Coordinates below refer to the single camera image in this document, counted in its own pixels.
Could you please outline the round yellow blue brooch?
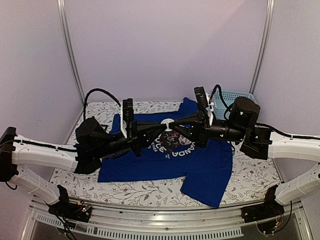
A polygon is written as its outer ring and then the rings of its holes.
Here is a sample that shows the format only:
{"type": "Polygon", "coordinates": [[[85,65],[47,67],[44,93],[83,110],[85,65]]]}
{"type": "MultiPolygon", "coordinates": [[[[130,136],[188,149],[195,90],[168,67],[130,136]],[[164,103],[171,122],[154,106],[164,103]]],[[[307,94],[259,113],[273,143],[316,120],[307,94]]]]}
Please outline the round yellow blue brooch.
{"type": "Polygon", "coordinates": [[[166,118],[166,119],[163,119],[160,123],[162,124],[162,125],[165,125],[165,132],[171,132],[171,131],[173,131],[171,128],[170,128],[170,124],[171,123],[174,123],[175,122],[175,120],[174,119],[172,119],[172,118],[166,118]]]}

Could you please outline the light blue plastic basket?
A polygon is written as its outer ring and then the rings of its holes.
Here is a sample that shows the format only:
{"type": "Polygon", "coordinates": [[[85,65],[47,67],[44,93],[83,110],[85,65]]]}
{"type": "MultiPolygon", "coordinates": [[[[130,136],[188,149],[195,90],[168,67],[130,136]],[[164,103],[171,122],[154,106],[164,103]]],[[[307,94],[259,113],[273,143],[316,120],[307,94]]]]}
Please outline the light blue plastic basket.
{"type": "Polygon", "coordinates": [[[222,98],[224,102],[226,103],[226,106],[223,104],[219,91],[217,90],[212,98],[213,102],[213,109],[214,114],[217,119],[224,120],[224,114],[229,105],[231,105],[237,97],[245,97],[250,100],[252,100],[255,104],[257,104],[257,101],[255,100],[254,96],[251,93],[248,92],[239,92],[239,91],[229,91],[229,90],[222,90],[222,98]]]}

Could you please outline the blue printed t-shirt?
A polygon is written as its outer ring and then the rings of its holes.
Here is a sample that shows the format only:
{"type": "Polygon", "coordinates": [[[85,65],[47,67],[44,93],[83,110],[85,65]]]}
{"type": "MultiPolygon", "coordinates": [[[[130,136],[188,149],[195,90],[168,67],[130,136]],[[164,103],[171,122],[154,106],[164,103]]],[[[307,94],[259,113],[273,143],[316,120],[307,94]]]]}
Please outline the blue printed t-shirt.
{"type": "Polygon", "coordinates": [[[196,147],[176,131],[162,132],[137,157],[130,151],[102,160],[98,182],[136,182],[183,177],[180,191],[218,208],[232,175],[232,147],[225,141],[209,140],[196,147]]]}

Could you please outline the black brooch box yellow brooch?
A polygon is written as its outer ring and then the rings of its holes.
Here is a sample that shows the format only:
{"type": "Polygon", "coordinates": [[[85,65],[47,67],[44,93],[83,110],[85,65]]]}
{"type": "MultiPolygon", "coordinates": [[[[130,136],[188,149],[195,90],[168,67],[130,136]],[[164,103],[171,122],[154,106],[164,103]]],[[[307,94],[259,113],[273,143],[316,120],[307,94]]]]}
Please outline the black brooch box yellow brooch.
{"type": "Polygon", "coordinates": [[[107,130],[108,127],[109,127],[107,124],[100,124],[100,126],[101,126],[104,130],[107,130]]]}

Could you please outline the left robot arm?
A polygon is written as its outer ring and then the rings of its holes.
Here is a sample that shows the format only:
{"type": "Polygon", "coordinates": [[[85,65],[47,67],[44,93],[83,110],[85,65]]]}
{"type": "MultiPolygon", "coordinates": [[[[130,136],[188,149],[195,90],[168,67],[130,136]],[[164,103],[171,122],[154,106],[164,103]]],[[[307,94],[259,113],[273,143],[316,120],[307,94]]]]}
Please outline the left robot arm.
{"type": "Polygon", "coordinates": [[[127,151],[139,157],[166,128],[163,123],[133,121],[124,131],[109,134],[91,117],[75,130],[75,145],[57,145],[26,138],[8,127],[0,138],[0,180],[22,187],[54,205],[63,217],[70,217],[75,210],[67,191],[28,170],[27,165],[89,175],[102,166],[102,159],[127,151]]]}

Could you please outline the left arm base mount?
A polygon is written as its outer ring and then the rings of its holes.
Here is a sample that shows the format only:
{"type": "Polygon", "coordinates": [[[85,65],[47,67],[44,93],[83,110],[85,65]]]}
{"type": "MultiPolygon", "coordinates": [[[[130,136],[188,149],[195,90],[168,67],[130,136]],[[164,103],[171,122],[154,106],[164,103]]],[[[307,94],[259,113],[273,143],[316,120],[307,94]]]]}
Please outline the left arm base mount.
{"type": "Polygon", "coordinates": [[[67,190],[57,185],[59,190],[58,202],[48,205],[49,213],[69,220],[88,223],[92,214],[92,205],[83,201],[71,203],[67,190]]]}

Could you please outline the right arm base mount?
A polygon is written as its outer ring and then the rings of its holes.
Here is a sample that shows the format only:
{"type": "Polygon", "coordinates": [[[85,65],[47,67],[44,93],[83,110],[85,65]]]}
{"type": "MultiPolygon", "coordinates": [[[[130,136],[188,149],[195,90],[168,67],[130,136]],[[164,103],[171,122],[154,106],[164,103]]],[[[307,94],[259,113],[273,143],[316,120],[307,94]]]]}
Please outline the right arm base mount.
{"type": "Polygon", "coordinates": [[[285,213],[283,205],[275,201],[277,187],[277,185],[274,185],[267,190],[262,203],[241,208],[241,217],[245,223],[273,218],[273,220],[269,222],[257,224],[257,229],[265,235],[274,234],[277,231],[283,214],[285,213]]]}

